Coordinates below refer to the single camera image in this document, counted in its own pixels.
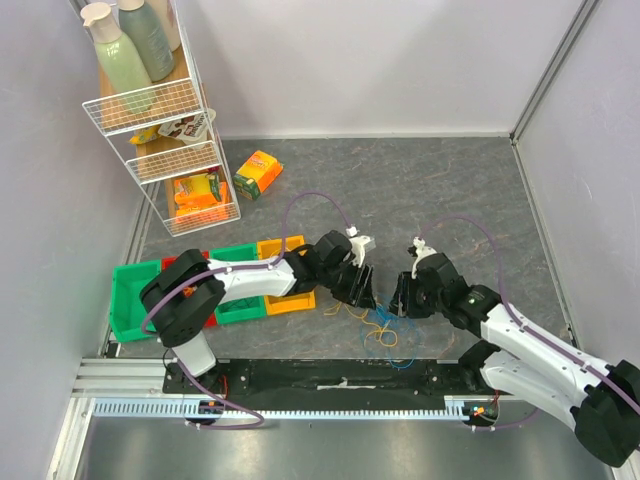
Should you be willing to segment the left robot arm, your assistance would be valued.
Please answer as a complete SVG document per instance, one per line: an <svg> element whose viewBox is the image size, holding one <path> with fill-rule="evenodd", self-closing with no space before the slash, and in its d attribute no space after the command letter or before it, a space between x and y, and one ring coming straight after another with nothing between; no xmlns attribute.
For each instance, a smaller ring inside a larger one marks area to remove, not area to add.
<svg viewBox="0 0 640 480"><path fill-rule="evenodd" d="M218 306L253 297L288 298L322 287L341 303L373 309L373 267L365 255L374 247L369 236L332 230L314 244L262 260L207 260L190 249L141 290L143 323L151 323L162 345L174 352L186 369L185 382L208 393L218 385L220 371L202 330Z"/></svg>

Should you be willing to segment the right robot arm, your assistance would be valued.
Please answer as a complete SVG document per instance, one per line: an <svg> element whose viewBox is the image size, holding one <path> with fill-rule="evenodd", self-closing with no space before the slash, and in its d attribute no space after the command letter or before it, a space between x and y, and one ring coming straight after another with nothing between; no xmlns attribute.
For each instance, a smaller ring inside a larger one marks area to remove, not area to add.
<svg viewBox="0 0 640 480"><path fill-rule="evenodd" d="M391 313L435 314L478 341L459 361L467 392L487 387L523 399L573 431L596 459L619 468L639 448L639 369L585 353L519 312L503 295L470 285L452 261L430 247L408 250L414 262L398 276Z"/></svg>

